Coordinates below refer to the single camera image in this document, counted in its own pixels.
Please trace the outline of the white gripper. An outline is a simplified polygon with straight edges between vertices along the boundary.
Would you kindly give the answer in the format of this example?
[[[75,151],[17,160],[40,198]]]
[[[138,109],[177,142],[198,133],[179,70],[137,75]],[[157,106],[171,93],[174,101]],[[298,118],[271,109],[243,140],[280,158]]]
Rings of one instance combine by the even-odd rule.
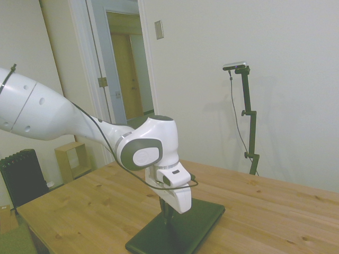
[[[179,214],[183,214],[191,208],[191,189],[188,183],[182,185],[182,187],[183,188],[181,189],[175,190],[160,190],[151,187],[151,189],[160,197],[159,204],[165,225],[167,224],[167,217],[168,223],[171,222],[174,210],[176,210]]]

